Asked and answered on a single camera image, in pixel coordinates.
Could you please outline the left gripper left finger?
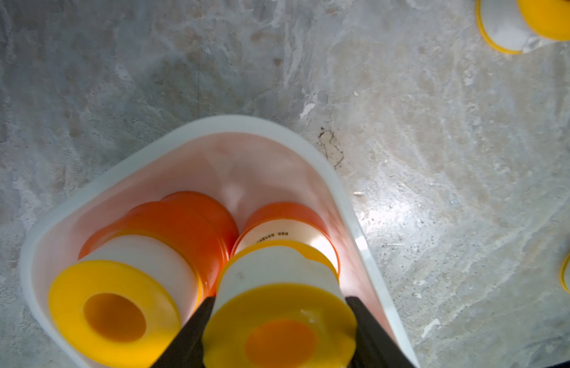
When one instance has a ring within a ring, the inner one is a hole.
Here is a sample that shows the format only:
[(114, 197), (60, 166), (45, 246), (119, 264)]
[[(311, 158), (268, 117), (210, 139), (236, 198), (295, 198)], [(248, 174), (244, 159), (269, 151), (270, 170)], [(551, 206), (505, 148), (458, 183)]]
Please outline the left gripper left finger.
[(207, 297), (188, 319), (152, 368), (204, 368), (203, 333), (211, 318), (215, 297)]

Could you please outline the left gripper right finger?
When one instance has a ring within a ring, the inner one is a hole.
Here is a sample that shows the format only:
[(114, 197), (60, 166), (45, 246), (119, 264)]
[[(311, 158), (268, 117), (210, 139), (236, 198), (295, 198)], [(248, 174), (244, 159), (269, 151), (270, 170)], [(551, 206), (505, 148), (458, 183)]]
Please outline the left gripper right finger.
[(348, 367), (415, 368), (358, 297), (347, 297), (346, 303), (358, 323), (356, 351)]

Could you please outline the orange tape roll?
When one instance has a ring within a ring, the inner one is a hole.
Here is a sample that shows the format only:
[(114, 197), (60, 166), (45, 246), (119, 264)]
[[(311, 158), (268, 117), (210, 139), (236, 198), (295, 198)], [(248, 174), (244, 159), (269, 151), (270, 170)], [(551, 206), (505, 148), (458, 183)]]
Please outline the orange tape roll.
[(256, 210), (234, 245), (235, 255), (257, 243), (294, 241), (320, 251), (340, 272), (340, 258), (326, 223), (311, 208), (296, 202), (274, 202)]
[(162, 198), (161, 201), (193, 210), (210, 222), (222, 240), (226, 252), (231, 255), (240, 233), (233, 216), (219, 201), (204, 193), (193, 191), (173, 193)]
[(176, 251), (198, 276), (203, 297), (214, 296), (219, 273), (228, 261), (228, 249), (211, 222), (172, 202), (147, 202), (91, 235), (79, 259), (120, 236), (146, 236)]

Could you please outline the orange tape roll top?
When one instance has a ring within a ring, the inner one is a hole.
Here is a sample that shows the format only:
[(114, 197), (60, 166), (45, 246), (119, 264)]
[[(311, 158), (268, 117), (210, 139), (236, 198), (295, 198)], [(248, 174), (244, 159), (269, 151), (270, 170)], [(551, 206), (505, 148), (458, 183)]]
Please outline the orange tape roll top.
[(79, 259), (120, 236), (146, 236), (176, 251), (198, 276), (203, 297), (214, 296), (219, 273), (228, 261), (228, 249), (211, 222), (172, 202), (147, 202), (91, 235)]

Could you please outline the white storage box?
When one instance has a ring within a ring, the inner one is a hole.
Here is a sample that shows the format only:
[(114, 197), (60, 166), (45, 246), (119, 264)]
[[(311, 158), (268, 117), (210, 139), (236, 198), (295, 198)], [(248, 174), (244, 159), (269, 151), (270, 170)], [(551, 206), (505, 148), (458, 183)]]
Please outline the white storage box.
[(297, 202), (324, 221), (341, 254), (341, 288), (359, 297), (391, 331), (403, 354), (417, 356), (369, 250), (349, 193), (334, 168), (293, 131), (260, 118), (223, 115), (185, 124), (86, 184), (39, 220), (21, 247), (23, 296), (37, 323), (75, 367), (94, 362), (55, 328), (47, 298), (53, 279), (84, 242), (130, 209), (182, 190), (221, 202), (239, 225), (272, 202)]

